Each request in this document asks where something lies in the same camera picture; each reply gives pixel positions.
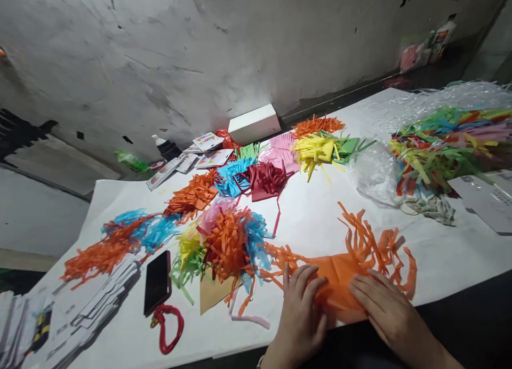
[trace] hand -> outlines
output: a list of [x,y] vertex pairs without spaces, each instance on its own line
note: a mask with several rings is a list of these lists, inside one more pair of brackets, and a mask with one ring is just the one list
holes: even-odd
[[349,289],[387,346],[414,369],[462,368],[404,294],[381,273],[371,269],[368,273],[372,277],[355,275]]
[[313,356],[322,346],[327,331],[327,316],[314,305],[315,294],[327,280],[310,277],[318,266],[299,267],[290,278],[284,268],[284,301],[276,337],[261,363],[262,369],[294,369]]

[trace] white wall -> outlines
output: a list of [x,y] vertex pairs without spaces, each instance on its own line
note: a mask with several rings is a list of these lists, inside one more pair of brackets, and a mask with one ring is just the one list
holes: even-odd
[[402,36],[452,13],[454,39],[478,33],[500,1],[0,0],[0,106],[101,161],[156,158],[154,133],[187,146],[269,102],[283,115],[395,69]]
[[0,167],[0,249],[61,257],[78,239],[88,208],[80,198]]

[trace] orange paper fringe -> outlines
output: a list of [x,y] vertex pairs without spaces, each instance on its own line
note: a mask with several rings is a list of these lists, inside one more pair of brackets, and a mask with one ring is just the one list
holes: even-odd
[[[89,246],[86,250],[78,249],[78,256],[64,263],[66,271],[61,279],[70,281],[81,278],[82,281],[71,288],[71,290],[74,290],[99,274],[112,273],[114,266],[119,264],[127,253],[134,253],[140,248],[140,241],[133,239],[131,234],[145,221],[157,215],[160,215],[160,213],[141,217],[128,226],[112,231],[100,242]],[[96,269],[97,271],[94,274],[87,277],[87,273]]]
[[343,129],[344,127],[344,123],[339,121],[337,118],[327,118],[327,114],[324,116],[324,118],[316,118],[316,116],[313,115],[312,120],[306,120],[298,123],[296,126],[292,126],[292,128],[295,129],[295,132],[291,132],[291,136],[293,139],[299,139],[304,137],[306,134],[316,133],[320,130],[334,133],[335,131]]
[[[283,285],[276,277],[283,275],[286,262],[289,263],[290,274],[297,269],[297,261],[299,260],[318,265],[318,277],[326,277],[327,283],[317,292],[316,302],[327,305],[345,323],[356,322],[366,318],[364,308],[351,294],[348,286],[356,273],[369,276],[367,270],[373,268],[375,263],[377,263],[377,270],[389,277],[404,292],[405,296],[411,300],[416,288],[416,260],[409,248],[404,247],[404,252],[409,256],[409,276],[407,282],[402,285],[400,269],[403,267],[403,263],[397,254],[402,240],[397,240],[398,229],[389,229],[382,232],[377,244],[370,224],[366,220],[363,221],[364,210],[354,215],[353,213],[348,213],[341,203],[338,204],[343,209],[342,216],[348,223],[339,219],[348,228],[345,238],[348,253],[305,258],[304,256],[292,253],[288,245],[277,247],[265,243],[267,251],[275,258],[273,264],[278,266],[280,271],[267,272],[260,270],[261,277],[271,279],[282,289]],[[395,267],[395,271],[391,276],[389,276],[387,269],[389,265]]]
[[167,204],[164,215],[183,213],[181,220],[176,225],[193,220],[197,212],[203,210],[217,194],[213,183],[217,178],[217,168],[211,169],[206,174],[196,174],[186,187],[174,192]]
[[241,270],[253,274],[244,248],[248,237],[244,229],[248,221],[251,221],[251,210],[248,208],[243,211],[236,208],[221,211],[215,219],[216,225],[206,237],[207,253],[204,260],[212,262],[221,283],[230,276],[238,277]]

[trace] green bottle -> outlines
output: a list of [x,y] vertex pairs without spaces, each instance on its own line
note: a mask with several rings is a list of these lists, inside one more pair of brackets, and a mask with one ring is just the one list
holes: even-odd
[[133,154],[121,153],[120,151],[114,152],[117,155],[117,161],[129,167],[135,173],[144,173],[149,169],[149,165],[144,161],[139,160]]

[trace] white electronic device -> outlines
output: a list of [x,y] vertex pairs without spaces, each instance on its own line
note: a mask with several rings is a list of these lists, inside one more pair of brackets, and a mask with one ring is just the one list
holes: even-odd
[[486,173],[494,184],[476,176],[448,181],[462,197],[464,206],[478,214],[496,233],[512,234],[512,171]]
[[272,104],[265,105],[229,121],[228,132],[239,145],[247,145],[281,131]]

